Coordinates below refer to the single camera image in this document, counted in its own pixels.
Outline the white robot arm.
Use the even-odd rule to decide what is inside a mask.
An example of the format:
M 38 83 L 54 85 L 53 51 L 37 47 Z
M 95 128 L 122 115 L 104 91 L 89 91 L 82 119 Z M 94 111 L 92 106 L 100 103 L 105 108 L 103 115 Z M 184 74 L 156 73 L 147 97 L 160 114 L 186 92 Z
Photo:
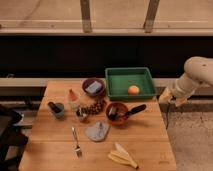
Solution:
M 160 103 L 169 103 L 175 98 L 175 106 L 184 104 L 202 85 L 213 86 L 213 58 L 194 56 L 184 63 L 184 73 L 159 97 Z

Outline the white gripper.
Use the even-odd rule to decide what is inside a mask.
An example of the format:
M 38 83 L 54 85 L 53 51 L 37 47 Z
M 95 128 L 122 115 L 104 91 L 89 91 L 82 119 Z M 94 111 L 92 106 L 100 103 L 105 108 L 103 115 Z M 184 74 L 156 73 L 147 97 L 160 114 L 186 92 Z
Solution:
M 193 80 L 184 73 L 180 78 L 174 81 L 171 90 L 168 87 L 164 89 L 162 94 L 159 96 L 159 102 L 169 103 L 174 96 L 176 97 L 175 106 L 179 107 L 187 102 L 187 99 L 195 93 L 195 90 L 199 86 L 199 81 Z

